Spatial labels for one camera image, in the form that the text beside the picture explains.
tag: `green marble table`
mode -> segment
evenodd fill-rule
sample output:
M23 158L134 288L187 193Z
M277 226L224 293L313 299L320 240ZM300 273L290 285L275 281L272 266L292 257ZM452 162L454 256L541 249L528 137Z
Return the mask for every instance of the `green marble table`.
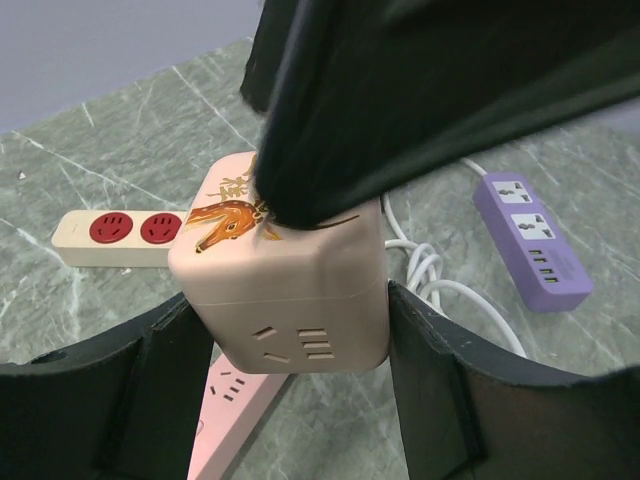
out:
M184 210L217 159L258 144L261 120L237 94L243 40L54 118L0 137L0 362L91 337L177 292L166 269L74 269L51 248L73 209ZM529 312L456 165L391 195L403 227L505 316L528 355L586 375L640 362L640 140L587 122L475 158L525 174L595 282L569 314ZM402 279L406 258L389 255ZM473 304L443 292L447 314L498 343ZM233 480L407 478L388 364L295 378L229 472Z

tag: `power strip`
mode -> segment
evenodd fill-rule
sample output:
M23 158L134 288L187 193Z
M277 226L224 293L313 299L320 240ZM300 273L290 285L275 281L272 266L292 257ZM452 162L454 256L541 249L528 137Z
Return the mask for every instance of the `power strip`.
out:
M487 173L473 200L530 310L574 310L593 282L533 188L520 174Z
M51 243L70 267L167 267L187 212L74 210Z
M209 369L188 480L219 480L288 375L248 375L221 355Z

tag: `deer print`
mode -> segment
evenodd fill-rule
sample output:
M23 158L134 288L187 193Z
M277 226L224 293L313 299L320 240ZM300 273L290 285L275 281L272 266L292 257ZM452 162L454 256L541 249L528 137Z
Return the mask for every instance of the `deer print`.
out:
M225 202L194 208L189 213L185 228L199 227L217 222L216 225L196 244L196 253L202 253L224 240L237 240L239 237L262 223L267 214L264 202L256 205L243 200ZM267 240L280 240L271 225L266 225L262 235Z

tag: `cube power strip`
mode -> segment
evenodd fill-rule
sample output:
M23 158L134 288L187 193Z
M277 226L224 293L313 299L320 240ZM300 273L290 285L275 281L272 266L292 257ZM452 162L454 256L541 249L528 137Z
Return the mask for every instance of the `cube power strip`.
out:
M51 243L70 267L167 267L187 212L74 210Z
M288 375L248 375L221 355L209 369L188 480L220 480Z
M527 308L572 311L593 291L577 255L522 175L487 173L473 200Z

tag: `beige cube power strip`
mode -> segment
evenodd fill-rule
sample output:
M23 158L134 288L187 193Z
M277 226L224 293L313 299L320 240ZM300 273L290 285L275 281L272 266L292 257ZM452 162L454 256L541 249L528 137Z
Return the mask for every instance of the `beige cube power strip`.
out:
M167 267L187 212L74 210L51 243L70 267Z

